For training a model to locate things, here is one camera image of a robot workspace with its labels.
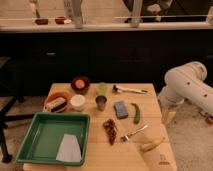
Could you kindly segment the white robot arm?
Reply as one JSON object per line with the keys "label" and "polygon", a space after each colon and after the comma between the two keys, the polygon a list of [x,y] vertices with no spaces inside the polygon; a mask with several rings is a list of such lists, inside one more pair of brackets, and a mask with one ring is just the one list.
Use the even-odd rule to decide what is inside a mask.
{"label": "white robot arm", "polygon": [[198,61],[168,70],[164,76],[165,86],[158,94],[162,110],[162,123],[168,124],[175,116],[175,109],[186,99],[196,104],[206,117],[208,124],[213,124],[213,87],[204,80],[207,69]]}

